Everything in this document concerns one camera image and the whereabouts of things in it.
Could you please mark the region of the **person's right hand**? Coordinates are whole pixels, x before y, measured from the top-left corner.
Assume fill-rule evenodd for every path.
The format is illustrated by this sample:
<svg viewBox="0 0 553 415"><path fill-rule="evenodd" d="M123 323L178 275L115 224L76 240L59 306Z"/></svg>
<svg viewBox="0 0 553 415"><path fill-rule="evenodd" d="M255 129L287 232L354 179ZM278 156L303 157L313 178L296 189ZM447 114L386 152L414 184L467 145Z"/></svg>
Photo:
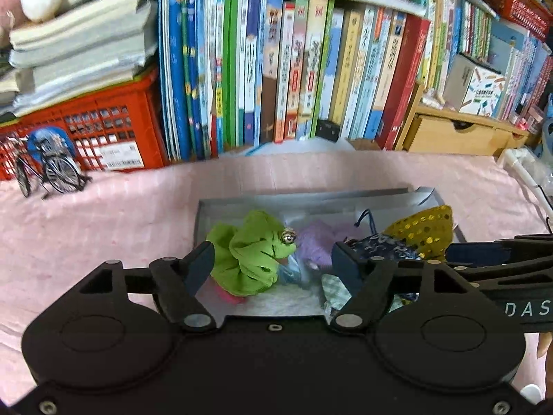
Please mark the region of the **person's right hand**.
<svg viewBox="0 0 553 415"><path fill-rule="evenodd" d="M538 347L536 357L542 358L547 355L552 344L552 333L539 333Z"/></svg>

